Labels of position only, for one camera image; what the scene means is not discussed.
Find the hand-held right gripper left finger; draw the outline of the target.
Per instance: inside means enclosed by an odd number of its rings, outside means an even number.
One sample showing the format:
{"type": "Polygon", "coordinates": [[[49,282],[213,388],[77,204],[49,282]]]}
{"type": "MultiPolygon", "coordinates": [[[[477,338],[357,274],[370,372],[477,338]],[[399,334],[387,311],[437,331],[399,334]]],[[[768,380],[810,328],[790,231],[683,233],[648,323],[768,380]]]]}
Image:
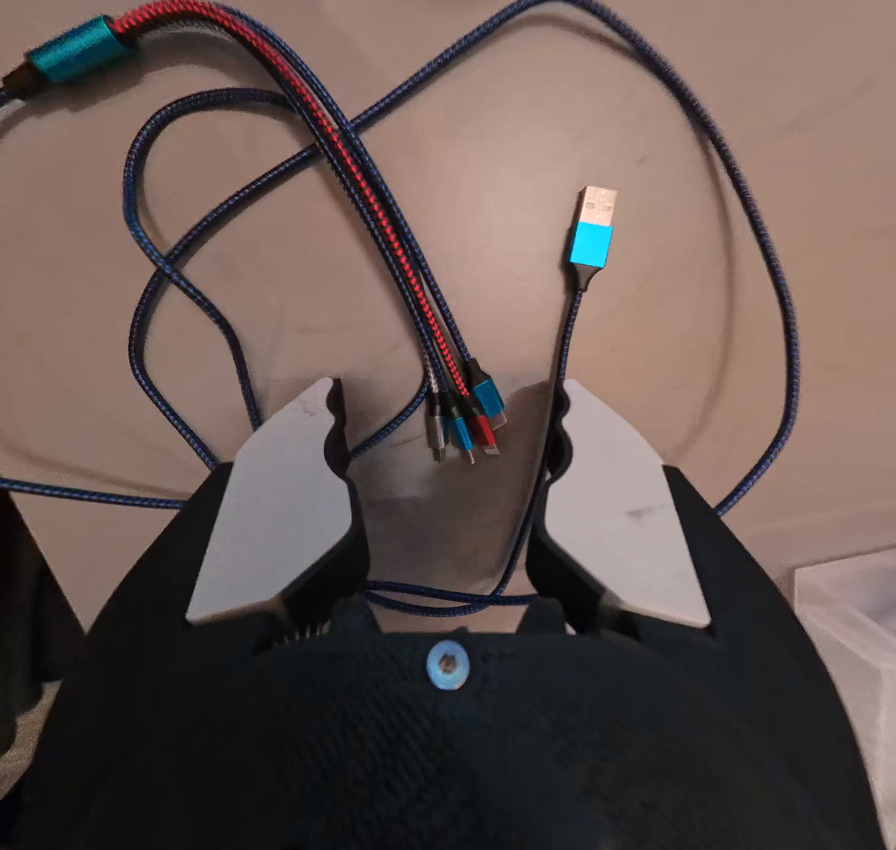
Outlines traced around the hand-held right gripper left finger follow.
{"type": "Polygon", "coordinates": [[[370,552],[348,470],[341,380],[324,377],[235,456],[186,610],[192,625],[270,613],[323,627],[364,589],[370,552]]]}

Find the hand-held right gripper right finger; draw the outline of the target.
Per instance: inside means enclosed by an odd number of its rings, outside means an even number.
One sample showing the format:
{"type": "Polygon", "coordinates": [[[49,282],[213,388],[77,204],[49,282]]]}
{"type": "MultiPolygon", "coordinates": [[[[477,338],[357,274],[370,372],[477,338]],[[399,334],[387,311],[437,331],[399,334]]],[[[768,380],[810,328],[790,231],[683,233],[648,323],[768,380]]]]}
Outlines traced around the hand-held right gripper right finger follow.
{"type": "Polygon", "coordinates": [[[572,630],[620,613],[711,623],[661,457],[572,379],[554,392],[526,556],[532,586],[572,630]]]}

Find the clear plastic bin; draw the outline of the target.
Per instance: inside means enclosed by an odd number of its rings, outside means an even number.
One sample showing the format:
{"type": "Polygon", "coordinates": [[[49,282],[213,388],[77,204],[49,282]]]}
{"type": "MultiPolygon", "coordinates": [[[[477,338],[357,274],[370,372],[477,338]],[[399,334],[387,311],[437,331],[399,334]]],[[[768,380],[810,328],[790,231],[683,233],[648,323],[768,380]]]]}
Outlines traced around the clear plastic bin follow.
{"type": "Polygon", "coordinates": [[[794,607],[833,677],[885,834],[895,822],[895,550],[794,571],[794,607]]]}

